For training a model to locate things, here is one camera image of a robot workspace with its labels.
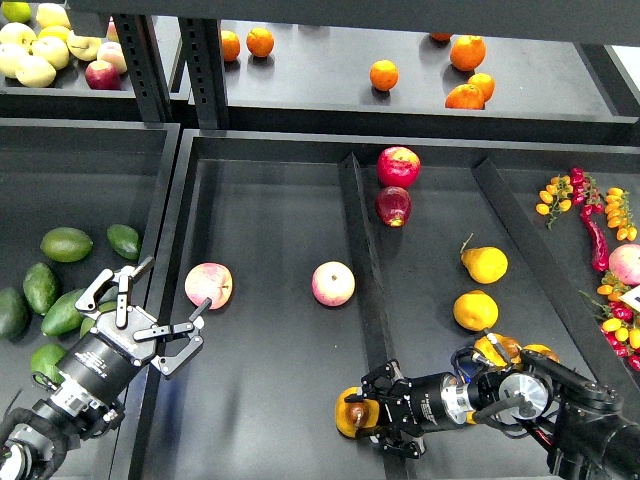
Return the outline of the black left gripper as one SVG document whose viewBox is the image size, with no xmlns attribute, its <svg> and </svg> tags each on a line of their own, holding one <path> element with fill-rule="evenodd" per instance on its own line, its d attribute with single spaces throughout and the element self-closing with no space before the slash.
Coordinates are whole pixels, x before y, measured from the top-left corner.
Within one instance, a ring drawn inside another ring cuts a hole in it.
<svg viewBox="0 0 640 480">
<path fill-rule="evenodd" d="M 104 269 L 74 304 L 80 314 L 96 321 L 97 332 L 86 333 L 57 363 L 57 368 L 66 380 L 74 380 L 98 400 L 114 400 L 149 361 L 166 379 L 173 378 L 204 345 L 202 314 L 211 306 L 210 298 L 194 310 L 187 322 L 166 326 L 156 326 L 155 318 L 130 305 L 132 287 L 154 265 L 155 259 L 148 256 L 137 266 L 124 266 L 117 271 Z M 116 309 L 100 315 L 98 302 L 112 287 L 117 292 Z M 182 339 L 188 343 L 175 355 L 156 354 L 157 342 Z"/>
</svg>

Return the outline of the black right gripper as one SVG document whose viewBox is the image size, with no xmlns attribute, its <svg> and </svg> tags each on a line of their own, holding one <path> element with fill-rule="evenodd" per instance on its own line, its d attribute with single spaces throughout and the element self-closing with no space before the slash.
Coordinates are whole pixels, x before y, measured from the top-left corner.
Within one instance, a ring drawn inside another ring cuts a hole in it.
<svg viewBox="0 0 640 480">
<path fill-rule="evenodd" d="M 385 403 L 389 424 L 377 426 L 369 438 L 381 450 L 418 459 L 426 452 L 423 437 L 410 434 L 447 431 L 462 427 L 475 410 L 468 387 L 451 373 L 405 378 L 397 359 L 374 368 L 361 378 L 345 403 L 372 400 Z"/>
</svg>

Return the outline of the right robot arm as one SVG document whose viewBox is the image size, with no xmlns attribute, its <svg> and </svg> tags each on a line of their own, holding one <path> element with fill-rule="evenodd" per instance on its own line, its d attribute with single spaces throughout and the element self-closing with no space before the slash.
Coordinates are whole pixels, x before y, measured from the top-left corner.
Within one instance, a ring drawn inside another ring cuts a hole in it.
<svg viewBox="0 0 640 480">
<path fill-rule="evenodd" d="M 475 424 L 533 438 L 562 479 L 636 479 L 638 424 L 622 415 L 617 392 L 560 364 L 550 350 L 504 344 L 453 353 L 453 372 L 407 377 L 391 359 L 337 398 L 334 420 L 347 438 L 418 459 L 425 436 Z"/>
</svg>

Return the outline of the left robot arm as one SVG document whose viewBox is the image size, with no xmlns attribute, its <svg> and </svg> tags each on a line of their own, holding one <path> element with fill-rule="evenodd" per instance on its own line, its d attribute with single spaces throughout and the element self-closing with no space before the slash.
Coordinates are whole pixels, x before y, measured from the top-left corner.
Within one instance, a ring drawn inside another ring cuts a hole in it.
<svg viewBox="0 0 640 480">
<path fill-rule="evenodd" d="M 80 443 L 116 429 L 124 417 L 119 395 L 146 366 L 173 377 L 202 348 L 205 298 L 184 323 L 162 326 L 131 304 L 131 290 L 154 266 L 103 270 L 74 308 L 94 325 L 57 363 L 62 382 L 32 408 L 15 408 L 1 422 L 1 476 L 49 479 Z"/>
</svg>

